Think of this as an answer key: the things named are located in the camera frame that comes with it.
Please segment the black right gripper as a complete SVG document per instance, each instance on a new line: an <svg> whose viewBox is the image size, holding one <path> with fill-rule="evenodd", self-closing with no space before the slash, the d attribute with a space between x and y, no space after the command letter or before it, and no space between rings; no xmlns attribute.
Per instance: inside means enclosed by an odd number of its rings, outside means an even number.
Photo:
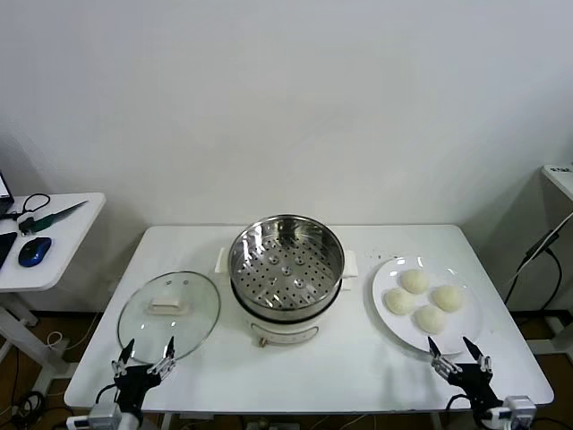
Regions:
<svg viewBox="0 0 573 430"><path fill-rule="evenodd" d="M446 410L449 411L453 402L457 399L466 399L470 402L471 409L477 415L482 415L488 409L500 407L502 401L496 396L490 382L492 380L492 359L483 352L467 337L463 337L470 355L476 363L455 364L444 357L436 343L428 337L430 354L432 355L432 368L439 375L447 375L446 381L460 388L464 393L450 398Z"/></svg>

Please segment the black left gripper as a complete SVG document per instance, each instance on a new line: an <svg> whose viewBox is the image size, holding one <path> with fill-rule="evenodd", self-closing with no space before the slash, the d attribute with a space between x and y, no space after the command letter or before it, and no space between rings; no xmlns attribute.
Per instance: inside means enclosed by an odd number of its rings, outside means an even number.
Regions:
<svg viewBox="0 0 573 430"><path fill-rule="evenodd" d="M115 386L119 390L117 404L123 413L141 413L141 406L148 390L161 383L161 375L168 375L175 367L175 337L165 347L163 357L155 365L133 365L127 363L132 356L135 339L122 349L119 358L111 363Z"/></svg>

